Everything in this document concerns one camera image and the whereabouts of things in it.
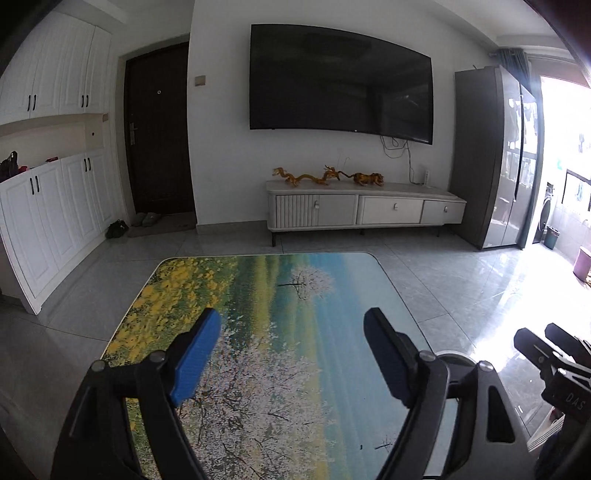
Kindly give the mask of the green bucket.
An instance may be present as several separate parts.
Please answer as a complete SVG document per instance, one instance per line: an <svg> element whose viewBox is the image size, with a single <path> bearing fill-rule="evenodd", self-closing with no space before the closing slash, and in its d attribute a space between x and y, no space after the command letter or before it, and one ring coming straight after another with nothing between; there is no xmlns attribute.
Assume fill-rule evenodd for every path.
<svg viewBox="0 0 591 480"><path fill-rule="evenodd" d="M555 229L551 226L548 226L546 228L546 233L545 233L545 237L544 237L544 245L548 249L553 250L557 244L559 236L560 236L560 232L557 229Z"/></svg>

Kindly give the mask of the white shoe cabinet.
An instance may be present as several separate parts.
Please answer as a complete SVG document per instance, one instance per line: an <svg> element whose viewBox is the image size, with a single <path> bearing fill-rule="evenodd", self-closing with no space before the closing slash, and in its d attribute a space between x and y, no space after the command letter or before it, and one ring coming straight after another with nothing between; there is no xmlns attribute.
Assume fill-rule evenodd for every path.
<svg viewBox="0 0 591 480"><path fill-rule="evenodd" d="M110 43L51 12L1 76L1 292L32 314L116 217L102 138Z"/></svg>

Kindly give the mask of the black wall television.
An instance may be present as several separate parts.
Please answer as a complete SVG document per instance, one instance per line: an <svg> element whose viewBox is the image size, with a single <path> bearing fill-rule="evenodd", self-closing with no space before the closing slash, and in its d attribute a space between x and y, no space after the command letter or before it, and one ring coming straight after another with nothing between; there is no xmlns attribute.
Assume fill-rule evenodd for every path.
<svg viewBox="0 0 591 480"><path fill-rule="evenodd" d="M254 24L249 38L252 130L356 132L432 144L429 56L325 27Z"/></svg>

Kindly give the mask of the golden tiger ornament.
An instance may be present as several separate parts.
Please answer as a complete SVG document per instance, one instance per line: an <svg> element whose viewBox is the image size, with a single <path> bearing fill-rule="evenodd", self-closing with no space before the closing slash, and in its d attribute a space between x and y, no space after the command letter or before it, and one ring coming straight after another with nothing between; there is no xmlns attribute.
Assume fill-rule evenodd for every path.
<svg viewBox="0 0 591 480"><path fill-rule="evenodd" d="M385 183L384 176L380 173L365 174L362 172L356 172L355 174L349 175L341 171L341 174L345 175L348 179L352 179L353 183L359 186L374 185L383 187Z"/></svg>

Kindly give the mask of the purple bucket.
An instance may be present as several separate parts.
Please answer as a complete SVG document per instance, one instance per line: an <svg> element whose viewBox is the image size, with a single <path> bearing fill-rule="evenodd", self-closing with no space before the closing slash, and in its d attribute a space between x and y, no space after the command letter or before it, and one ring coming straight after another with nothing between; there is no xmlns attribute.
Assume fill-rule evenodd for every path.
<svg viewBox="0 0 591 480"><path fill-rule="evenodd" d="M581 281L586 282L591 271L591 252L581 246L573 266L573 274Z"/></svg>

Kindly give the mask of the golden dragon ornament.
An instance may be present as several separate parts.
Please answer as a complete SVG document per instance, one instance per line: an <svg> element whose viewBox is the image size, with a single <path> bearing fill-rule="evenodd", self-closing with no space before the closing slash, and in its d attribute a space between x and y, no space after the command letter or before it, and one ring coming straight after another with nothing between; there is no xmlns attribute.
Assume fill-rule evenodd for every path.
<svg viewBox="0 0 591 480"><path fill-rule="evenodd" d="M332 179L339 180L339 172L335 170L335 167L329 166L325 166L325 172L324 174L322 174L322 177L315 177L314 175L307 173L295 176L294 174L291 174L290 172L284 170L283 167L274 168L273 176L280 176L281 178L283 178L284 182L293 187L297 187L298 185L300 185L301 181L304 180L310 180L312 183L315 183L317 185L328 185L329 180Z"/></svg>

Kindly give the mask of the white TV cabinet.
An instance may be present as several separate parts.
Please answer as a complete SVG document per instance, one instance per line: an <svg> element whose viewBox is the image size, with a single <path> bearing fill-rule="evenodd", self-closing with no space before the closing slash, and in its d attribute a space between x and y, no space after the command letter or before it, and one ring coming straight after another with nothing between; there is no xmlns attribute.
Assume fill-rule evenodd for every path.
<svg viewBox="0 0 591 480"><path fill-rule="evenodd" d="M467 202L445 190L411 184L382 187L266 183L271 238L283 232L459 225Z"/></svg>

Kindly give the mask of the grey refrigerator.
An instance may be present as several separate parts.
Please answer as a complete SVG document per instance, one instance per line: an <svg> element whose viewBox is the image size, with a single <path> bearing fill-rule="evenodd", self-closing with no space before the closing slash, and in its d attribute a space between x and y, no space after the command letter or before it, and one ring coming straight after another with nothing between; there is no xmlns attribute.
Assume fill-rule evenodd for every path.
<svg viewBox="0 0 591 480"><path fill-rule="evenodd" d="M455 74L450 191L466 201L458 234L480 250L523 248L537 177L539 108L502 66Z"/></svg>

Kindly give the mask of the brown door mat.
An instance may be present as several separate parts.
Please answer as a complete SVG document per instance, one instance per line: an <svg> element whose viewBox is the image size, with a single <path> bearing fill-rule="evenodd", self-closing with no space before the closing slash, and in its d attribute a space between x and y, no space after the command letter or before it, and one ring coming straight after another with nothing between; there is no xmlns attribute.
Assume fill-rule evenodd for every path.
<svg viewBox="0 0 591 480"><path fill-rule="evenodd" d="M129 238L151 235L161 235L194 230L197 225L197 215L193 212L164 215L154 225L147 227L131 227L126 233Z"/></svg>

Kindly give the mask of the grey slippers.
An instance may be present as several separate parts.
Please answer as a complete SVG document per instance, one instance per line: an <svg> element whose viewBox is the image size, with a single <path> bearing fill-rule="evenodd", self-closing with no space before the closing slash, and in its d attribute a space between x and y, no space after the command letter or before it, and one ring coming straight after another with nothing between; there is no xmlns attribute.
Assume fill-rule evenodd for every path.
<svg viewBox="0 0 591 480"><path fill-rule="evenodd" d="M132 220L131 226L134 228L148 228L155 225L161 219L158 213L138 213Z"/></svg>

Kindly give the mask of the white round trash bin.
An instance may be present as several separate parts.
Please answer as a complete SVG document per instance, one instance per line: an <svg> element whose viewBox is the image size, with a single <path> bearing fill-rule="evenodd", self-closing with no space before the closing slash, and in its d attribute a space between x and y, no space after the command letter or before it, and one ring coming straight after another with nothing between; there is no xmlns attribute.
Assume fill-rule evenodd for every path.
<svg viewBox="0 0 591 480"><path fill-rule="evenodd" d="M449 370L448 398L461 398L474 382L476 362L461 352L446 351L437 356Z"/></svg>

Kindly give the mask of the black shoes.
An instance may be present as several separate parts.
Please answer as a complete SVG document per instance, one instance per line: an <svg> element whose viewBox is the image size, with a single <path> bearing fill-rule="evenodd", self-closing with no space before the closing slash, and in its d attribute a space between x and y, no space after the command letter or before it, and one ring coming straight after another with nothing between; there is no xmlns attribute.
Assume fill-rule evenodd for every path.
<svg viewBox="0 0 591 480"><path fill-rule="evenodd" d="M108 226L105 232L105 238L118 239L124 236L128 231L129 226L126 224L124 220L116 220Z"/></svg>

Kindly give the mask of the dark entrance door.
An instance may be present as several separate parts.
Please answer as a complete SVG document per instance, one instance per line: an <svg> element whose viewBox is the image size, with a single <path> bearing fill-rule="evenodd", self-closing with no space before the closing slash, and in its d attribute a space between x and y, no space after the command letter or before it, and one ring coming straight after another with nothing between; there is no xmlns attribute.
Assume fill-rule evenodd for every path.
<svg viewBox="0 0 591 480"><path fill-rule="evenodd" d="M195 211L187 130L188 43L126 61L123 115L131 195L138 213Z"/></svg>

